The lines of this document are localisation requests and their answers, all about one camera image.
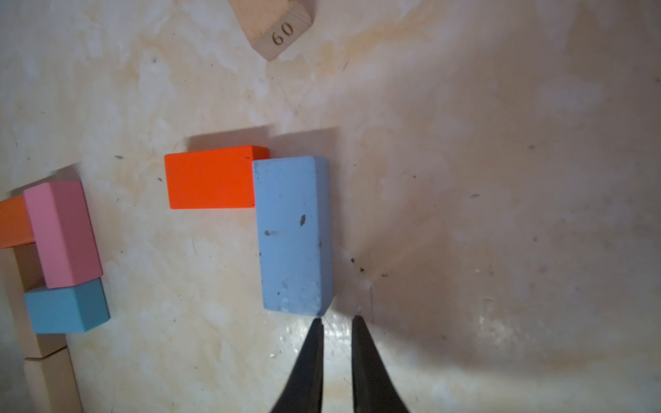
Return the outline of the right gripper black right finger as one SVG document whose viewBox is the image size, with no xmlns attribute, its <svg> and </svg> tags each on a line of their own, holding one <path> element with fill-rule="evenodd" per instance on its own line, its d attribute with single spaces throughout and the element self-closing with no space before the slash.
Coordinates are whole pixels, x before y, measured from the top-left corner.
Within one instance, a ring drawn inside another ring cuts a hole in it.
<svg viewBox="0 0 661 413">
<path fill-rule="evenodd" d="M 354 412 L 408 412 L 384 366 L 362 316 L 352 320 L 352 389 Z"/>
</svg>

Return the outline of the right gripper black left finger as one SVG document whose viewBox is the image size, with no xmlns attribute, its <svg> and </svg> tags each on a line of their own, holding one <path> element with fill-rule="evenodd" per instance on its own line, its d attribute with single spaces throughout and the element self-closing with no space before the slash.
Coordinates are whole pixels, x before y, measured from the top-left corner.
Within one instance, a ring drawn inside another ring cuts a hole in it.
<svg viewBox="0 0 661 413">
<path fill-rule="evenodd" d="M 321 412 L 324 383 L 324 326 L 313 320 L 282 394 L 271 412 Z"/>
</svg>

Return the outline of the light blue back block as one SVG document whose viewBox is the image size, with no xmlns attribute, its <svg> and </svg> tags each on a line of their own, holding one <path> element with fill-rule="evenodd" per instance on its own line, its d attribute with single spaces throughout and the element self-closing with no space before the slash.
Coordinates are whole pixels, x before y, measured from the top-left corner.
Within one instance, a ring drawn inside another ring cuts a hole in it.
<svg viewBox="0 0 661 413">
<path fill-rule="evenodd" d="M 258 160 L 253 182 L 264 308 L 324 315 L 334 296 L 328 161 Z"/>
</svg>

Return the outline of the light blue block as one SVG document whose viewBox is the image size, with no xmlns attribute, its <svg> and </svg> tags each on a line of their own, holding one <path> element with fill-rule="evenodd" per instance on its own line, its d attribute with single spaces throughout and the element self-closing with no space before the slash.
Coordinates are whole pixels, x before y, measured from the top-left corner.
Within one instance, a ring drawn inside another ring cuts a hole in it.
<svg viewBox="0 0 661 413">
<path fill-rule="evenodd" d="M 258 160 L 253 182 L 264 308 L 324 315 L 334 296 L 328 161 Z"/>
<path fill-rule="evenodd" d="M 24 300 L 35 334 L 84 333 L 110 320 L 101 279 L 75 287 L 38 287 Z"/>
</svg>

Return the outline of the red-orange building block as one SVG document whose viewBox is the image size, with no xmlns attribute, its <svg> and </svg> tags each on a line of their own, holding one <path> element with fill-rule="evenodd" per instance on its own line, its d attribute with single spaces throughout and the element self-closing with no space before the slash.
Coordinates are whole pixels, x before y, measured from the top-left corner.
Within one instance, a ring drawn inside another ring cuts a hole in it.
<svg viewBox="0 0 661 413">
<path fill-rule="evenodd" d="M 252 164 L 269 159 L 262 146 L 238 146 L 165 155 L 170 208 L 254 208 Z"/>
</svg>

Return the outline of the light blue front block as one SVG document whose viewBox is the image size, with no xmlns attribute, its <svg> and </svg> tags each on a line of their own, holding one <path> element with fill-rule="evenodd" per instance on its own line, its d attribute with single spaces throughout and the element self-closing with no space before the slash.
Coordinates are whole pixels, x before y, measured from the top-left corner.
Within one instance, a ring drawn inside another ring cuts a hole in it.
<svg viewBox="0 0 661 413">
<path fill-rule="evenodd" d="M 24 300 L 35 334 L 84 333 L 110 320 L 101 279 L 75 287 L 38 287 Z"/>
</svg>

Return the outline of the pink building block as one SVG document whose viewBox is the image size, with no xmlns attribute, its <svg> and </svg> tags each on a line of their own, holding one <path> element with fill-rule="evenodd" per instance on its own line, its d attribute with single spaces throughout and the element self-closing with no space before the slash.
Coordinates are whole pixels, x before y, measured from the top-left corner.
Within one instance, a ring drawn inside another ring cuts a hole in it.
<svg viewBox="0 0 661 413">
<path fill-rule="evenodd" d="M 46 286 L 76 287 L 103 269 L 79 181 L 53 181 L 23 192 Z"/>
</svg>

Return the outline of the wooden block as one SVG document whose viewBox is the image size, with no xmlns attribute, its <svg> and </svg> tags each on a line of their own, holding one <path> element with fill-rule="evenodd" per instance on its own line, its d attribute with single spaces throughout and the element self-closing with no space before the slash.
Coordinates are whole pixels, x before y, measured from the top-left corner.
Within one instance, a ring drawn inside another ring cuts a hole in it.
<svg viewBox="0 0 661 413">
<path fill-rule="evenodd" d="M 23 370 L 33 412 L 84 411 L 69 349 L 43 359 L 25 359 Z"/>
<path fill-rule="evenodd" d="M 65 349 L 65 335 L 48 327 L 50 318 L 42 309 L 39 293 L 44 292 L 46 282 L 36 245 L 12 248 L 10 264 L 5 285 L 23 357 L 41 360 Z"/>
<path fill-rule="evenodd" d="M 307 1 L 229 0 L 251 47 L 265 60 L 277 58 L 313 25 Z"/>
</svg>

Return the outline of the orange building block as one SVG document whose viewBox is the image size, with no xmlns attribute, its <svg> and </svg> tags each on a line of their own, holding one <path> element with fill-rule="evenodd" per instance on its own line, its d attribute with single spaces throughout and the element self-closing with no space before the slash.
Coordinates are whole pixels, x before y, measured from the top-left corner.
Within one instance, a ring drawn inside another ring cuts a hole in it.
<svg viewBox="0 0 661 413">
<path fill-rule="evenodd" d="M 0 203 L 0 249 L 33 244 L 34 234 L 24 196 Z"/>
</svg>

